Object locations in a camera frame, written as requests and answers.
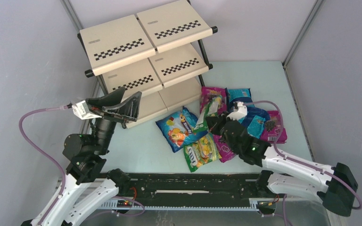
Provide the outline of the green Fox's candy bag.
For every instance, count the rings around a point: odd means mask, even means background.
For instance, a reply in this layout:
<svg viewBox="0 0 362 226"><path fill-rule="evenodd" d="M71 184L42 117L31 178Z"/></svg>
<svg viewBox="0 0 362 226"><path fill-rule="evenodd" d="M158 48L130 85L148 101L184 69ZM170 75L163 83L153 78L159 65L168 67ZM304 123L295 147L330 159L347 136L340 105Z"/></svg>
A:
<svg viewBox="0 0 362 226"><path fill-rule="evenodd" d="M184 146L183 153L190 172L195 172L203 165L222 158L210 133L197 142Z"/></svg>

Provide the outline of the green candy bag nutrition side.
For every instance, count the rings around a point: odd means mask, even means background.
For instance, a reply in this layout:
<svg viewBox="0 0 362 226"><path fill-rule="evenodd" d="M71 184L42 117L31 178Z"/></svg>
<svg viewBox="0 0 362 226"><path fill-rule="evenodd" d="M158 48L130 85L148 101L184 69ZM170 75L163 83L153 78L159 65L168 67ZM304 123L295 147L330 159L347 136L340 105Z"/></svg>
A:
<svg viewBox="0 0 362 226"><path fill-rule="evenodd" d="M207 122L207 117L214 117L217 116L218 109L220 108L220 105L222 104L222 96L221 95L215 95L210 96L207 104L203 107L202 112L197 120L197 123L194 127L194 132L199 133L203 131L208 131L209 126Z"/></svg>

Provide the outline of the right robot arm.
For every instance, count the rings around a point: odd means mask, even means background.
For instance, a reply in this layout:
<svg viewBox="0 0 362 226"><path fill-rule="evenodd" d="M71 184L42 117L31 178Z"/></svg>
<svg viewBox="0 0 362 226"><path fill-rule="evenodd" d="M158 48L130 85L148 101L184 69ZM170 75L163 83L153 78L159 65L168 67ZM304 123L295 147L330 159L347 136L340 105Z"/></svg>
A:
<svg viewBox="0 0 362 226"><path fill-rule="evenodd" d="M286 173L324 188L324 207L340 216L348 217L355 207L358 184L347 165L337 163L335 167L316 164L289 156L268 142L248 134L238 121L228 119L226 115L208 116L209 130L221 136L231 150L244 162L264 169Z"/></svg>

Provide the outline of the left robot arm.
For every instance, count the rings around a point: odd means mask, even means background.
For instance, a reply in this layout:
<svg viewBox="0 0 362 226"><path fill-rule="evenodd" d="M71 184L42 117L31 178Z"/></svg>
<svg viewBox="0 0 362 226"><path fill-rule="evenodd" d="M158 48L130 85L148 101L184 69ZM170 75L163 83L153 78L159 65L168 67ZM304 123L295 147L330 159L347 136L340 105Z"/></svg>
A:
<svg viewBox="0 0 362 226"><path fill-rule="evenodd" d="M90 134L71 134L64 141L63 155L69 160L60 169L62 181L44 209L25 226L78 226L108 199L126 194L130 177L120 169L108 172L103 182L86 197L82 194L100 176L106 160L103 155L113 137L115 127L135 122L139 116L142 93L124 98L125 88L98 98L87 98L63 106L82 120L94 120Z"/></svg>

